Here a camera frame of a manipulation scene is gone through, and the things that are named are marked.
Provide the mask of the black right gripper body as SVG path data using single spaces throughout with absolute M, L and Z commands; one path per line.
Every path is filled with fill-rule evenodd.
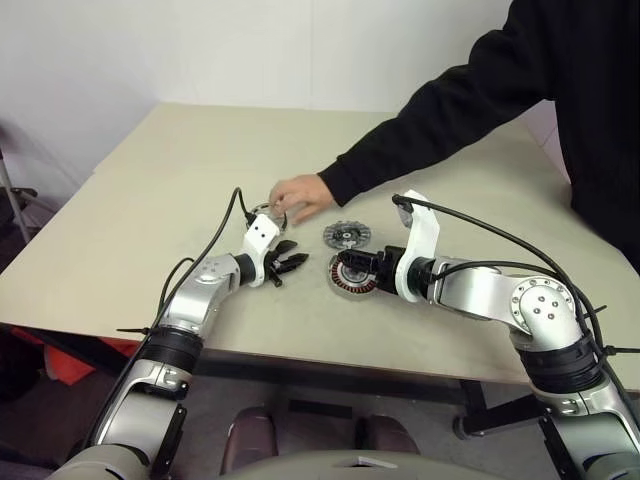
M 396 271 L 405 249 L 385 246 L 377 253 L 378 267 L 376 271 L 376 288 L 389 294 L 397 294 Z

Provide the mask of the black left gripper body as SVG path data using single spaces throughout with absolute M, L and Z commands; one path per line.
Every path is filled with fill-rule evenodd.
M 280 256 L 281 252 L 277 248 L 269 250 L 263 263 L 265 280 L 270 281 L 276 288 L 280 288 L 283 284 L 279 274 Z

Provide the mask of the person's bare hand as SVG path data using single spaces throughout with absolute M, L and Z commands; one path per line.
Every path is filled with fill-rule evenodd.
M 333 204 L 331 192 L 317 174 L 300 175 L 279 181 L 269 195 L 269 205 L 273 214 L 286 215 L 293 224 L 301 224 Z

